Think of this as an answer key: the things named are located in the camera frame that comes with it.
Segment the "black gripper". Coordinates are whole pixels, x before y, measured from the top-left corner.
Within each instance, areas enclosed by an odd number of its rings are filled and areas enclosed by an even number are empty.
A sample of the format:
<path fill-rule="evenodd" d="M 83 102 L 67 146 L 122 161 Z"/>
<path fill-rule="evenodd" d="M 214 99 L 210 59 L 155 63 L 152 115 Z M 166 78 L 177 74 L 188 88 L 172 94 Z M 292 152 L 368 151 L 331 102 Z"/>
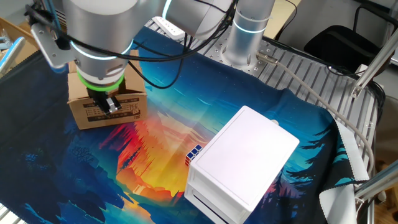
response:
<path fill-rule="evenodd" d="M 119 93 L 118 89 L 111 91 L 96 91 L 90 88 L 86 89 L 88 96 L 93 100 L 93 103 L 106 115 L 117 112 L 121 109 L 121 105 L 116 98 Z"/>

